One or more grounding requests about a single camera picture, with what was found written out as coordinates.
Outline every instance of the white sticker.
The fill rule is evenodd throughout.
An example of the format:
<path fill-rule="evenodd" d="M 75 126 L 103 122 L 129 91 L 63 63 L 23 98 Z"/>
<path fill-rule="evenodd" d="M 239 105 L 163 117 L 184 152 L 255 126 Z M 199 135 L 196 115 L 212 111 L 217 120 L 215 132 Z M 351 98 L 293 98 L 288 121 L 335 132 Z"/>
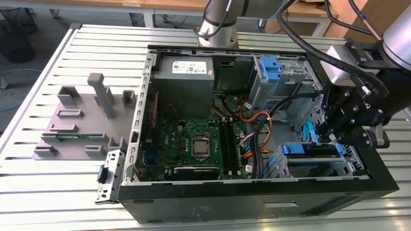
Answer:
<path fill-rule="evenodd" d="M 136 6 L 136 7 L 141 7 L 140 4 L 129 4 L 129 3 L 123 3 L 123 6 Z"/>
<path fill-rule="evenodd" d="M 251 165 L 245 165 L 245 172 L 252 173 L 252 166 Z"/>
<path fill-rule="evenodd" d="M 247 107 L 247 109 L 249 109 L 251 108 L 251 104 L 244 102 L 244 107 Z"/>
<path fill-rule="evenodd" d="M 205 62 L 175 61 L 172 62 L 173 74 L 207 74 Z"/>

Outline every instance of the metal rear bracket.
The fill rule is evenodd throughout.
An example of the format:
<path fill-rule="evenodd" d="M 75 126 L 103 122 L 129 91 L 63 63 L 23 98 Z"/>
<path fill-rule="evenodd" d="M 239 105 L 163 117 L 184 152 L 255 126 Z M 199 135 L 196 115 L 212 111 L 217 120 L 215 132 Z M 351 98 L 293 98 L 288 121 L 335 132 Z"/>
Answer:
<path fill-rule="evenodd" d="M 125 153 L 121 150 L 108 152 L 104 165 L 99 171 L 99 189 L 95 204 L 117 204 L 117 193 L 120 188 L 120 177 Z"/>

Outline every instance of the open computer tower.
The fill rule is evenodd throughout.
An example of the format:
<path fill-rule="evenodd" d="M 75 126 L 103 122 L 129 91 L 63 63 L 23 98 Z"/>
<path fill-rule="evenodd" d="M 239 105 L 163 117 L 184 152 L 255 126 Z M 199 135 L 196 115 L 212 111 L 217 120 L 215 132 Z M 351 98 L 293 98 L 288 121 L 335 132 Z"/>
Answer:
<path fill-rule="evenodd" d="M 107 155 L 96 200 L 120 202 L 140 223 L 327 215 L 398 190 L 376 150 L 305 138 L 304 124 L 324 119 L 321 94 L 273 115 L 263 177 L 252 174 L 256 123 L 239 113 L 321 92 L 329 81 L 308 54 L 149 46 L 141 78 L 128 148 Z"/>

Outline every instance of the cpu socket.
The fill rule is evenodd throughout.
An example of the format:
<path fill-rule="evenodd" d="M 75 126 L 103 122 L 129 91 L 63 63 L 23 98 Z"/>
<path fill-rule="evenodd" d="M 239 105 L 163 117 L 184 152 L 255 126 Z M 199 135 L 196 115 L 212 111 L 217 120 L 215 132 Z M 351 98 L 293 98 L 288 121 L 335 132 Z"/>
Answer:
<path fill-rule="evenodd" d="M 191 157 L 203 162 L 209 158 L 209 137 L 208 136 L 192 136 L 191 137 Z"/>

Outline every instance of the slotted aluminum table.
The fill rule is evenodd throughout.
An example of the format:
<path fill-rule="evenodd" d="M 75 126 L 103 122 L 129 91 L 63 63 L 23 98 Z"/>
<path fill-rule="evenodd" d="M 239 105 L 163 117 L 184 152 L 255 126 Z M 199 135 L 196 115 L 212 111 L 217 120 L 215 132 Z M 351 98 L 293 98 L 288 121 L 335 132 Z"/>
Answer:
<path fill-rule="evenodd" d="M 340 39 L 311 38 L 321 51 Z M 95 205 L 101 161 L 35 161 L 33 148 L 55 111 L 63 85 L 92 93 L 91 72 L 103 73 L 113 94 L 139 92 L 147 45 L 196 46 L 191 30 L 83 25 L 71 29 L 0 139 L 0 230 L 406 230 L 411 227 L 411 124 L 399 113 L 379 150 L 400 190 L 325 217 L 137 224 L 121 205 Z M 300 51 L 281 35 L 239 33 L 241 49 Z"/>

